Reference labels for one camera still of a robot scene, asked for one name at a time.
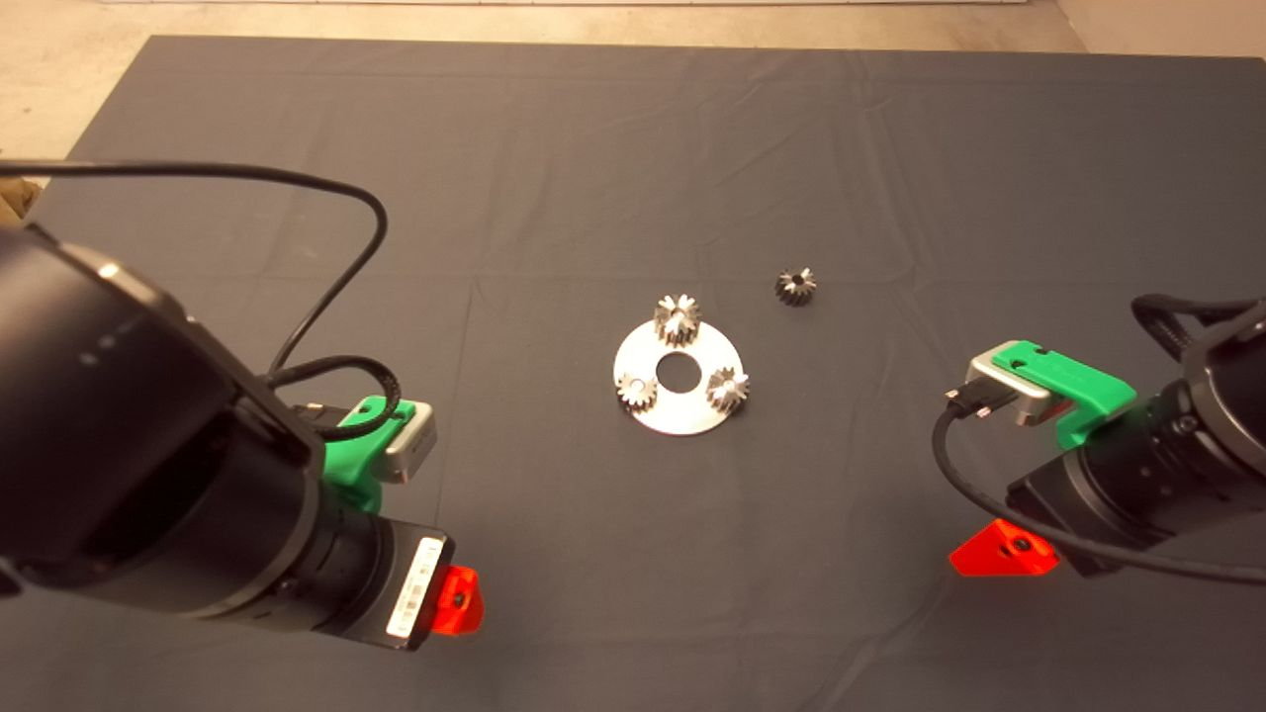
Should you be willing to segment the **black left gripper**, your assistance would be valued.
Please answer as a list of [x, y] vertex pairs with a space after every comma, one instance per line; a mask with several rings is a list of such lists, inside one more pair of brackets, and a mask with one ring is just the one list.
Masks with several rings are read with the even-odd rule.
[[447, 532], [380, 518], [376, 533], [377, 563], [352, 607], [348, 640], [415, 652], [430, 625], [434, 635], [447, 637], [479, 632], [485, 617], [479, 571], [451, 565], [454, 541]]

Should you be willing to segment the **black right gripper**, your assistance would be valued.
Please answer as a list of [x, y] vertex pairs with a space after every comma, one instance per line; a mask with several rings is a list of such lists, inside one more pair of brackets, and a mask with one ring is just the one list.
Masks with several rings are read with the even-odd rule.
[[[1009, 483], [1006, 505], [1076, 537], [1136, 552], [1174, 536], [1120, 513], [1095, 486], [1079, 448]], [[950, 566], [968, 578], [1044, 576], [1058, 563], [1058, 552], [1048, 541], [1003, 518], [993, 519], [950, 552]]]

